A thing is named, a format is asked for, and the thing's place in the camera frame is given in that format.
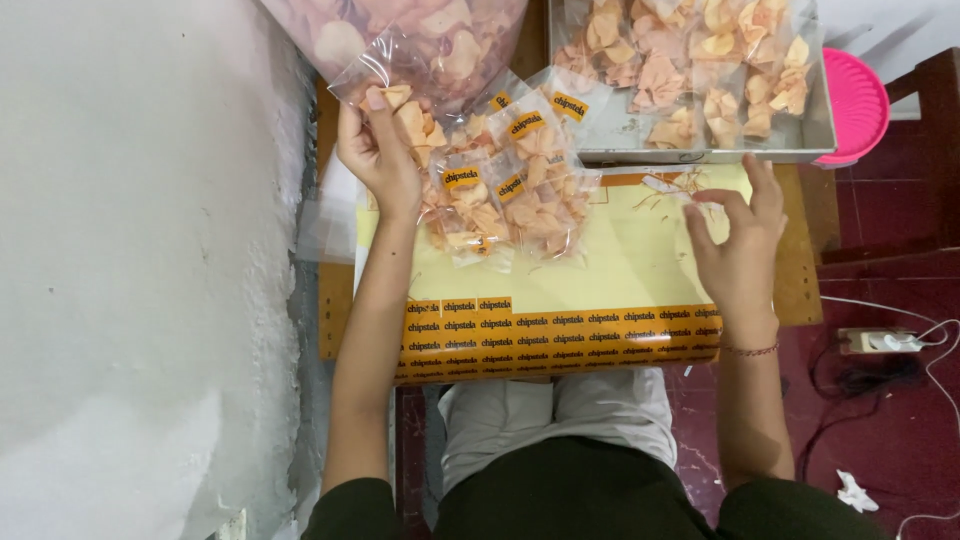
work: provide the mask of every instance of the red tile floor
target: red tile floor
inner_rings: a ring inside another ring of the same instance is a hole
[[[924,165],[909,158],[911,148],[923,143],[916,123],[895,122],[867,158],[837,171],[844,246],[930,231],[932,193],[920,180]],[[885,304],[936,320],[960,315],[960,253],[821,268],[819,277],[823,296]],[[870,410],[874,403],[873,398],[862,398],[828,410],[829,403],[814,391],[807,366],[830,344],[833,331],[887,326],[925,330],[929,326],[908,315],[828,300],[824,300],[824,314],[824,324],[780,331],[780,369],[794,454],[800,453],[825,412],[829,419],[840,418]],[[930,361],[945,349],[924,352],[921,359]],[[842,361],[831,349],[821,368],[828,372]],[[716,366],[696,366],[686,377],[683,367],[664,371],[680,449],[677,473],[693,504],[715,524],[724,497],[713,432]],[[931,371],[947,392],[960,399],[960,350]],[[397,396],[397,507],[412,537],[428,538],[422,507],[436,497],[429,493],[425,479],[427,471],[439,464],[425,459],[426,401],[416,388],[398,391]],[[957,512],[960,427],[948,398],[926,376],[917,386],[894,388],[873,416],[827,431],[810,457],[806,480],[833,493],[841,486],[836,469],[852,473],[879,503],[880,510],[872,515],[891,535],[907,516]],[[960,538],[960,518],[918,519],[903,532],[903,540],[941,538]]]

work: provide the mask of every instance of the black sleeve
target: black sleeve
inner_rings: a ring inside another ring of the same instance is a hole
[[[729,540],[889,538],[829,493],[782,479],[753,480],[734,489],[720,505],[717,533]]]
[[[399,540],[394,490],[382,479],[354,479],[320,497],[301,540]]]

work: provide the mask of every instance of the fingernail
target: fingernail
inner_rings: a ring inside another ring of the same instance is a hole
[[[383,99],[380,88],[376,86],[367,88],[367,103],[370,104],[372,110],[383,110],[387,108],[387,100]]]

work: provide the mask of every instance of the wooden table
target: wooden table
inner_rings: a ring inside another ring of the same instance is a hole
[[[511,68],[521,78],[547,65],[544,0],[531,0]],[[317,165],[320,172],[336,142],[339,104],[317,82]],[[784,326],[823,322],[817,257],[839,247],[833,174],[810,165],[777,165],[789,222],[777,249],[774,309]],[[319,271],[320,358],[337,357],[353,294],[353,266],[322,262]]]

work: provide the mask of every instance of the red string bracelet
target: red string bracelet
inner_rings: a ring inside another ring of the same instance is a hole
[[[728,353],[733,353],[737,356],[763,356],[769,355],[770,353],[775,353],[777,349],[780,348],[780,342],[774,343],[773,347],[767,347],[766,349],[757,349],[756,351],[744,351],[743,349],[737,349],[732,345],[724,345],[724,350]]]

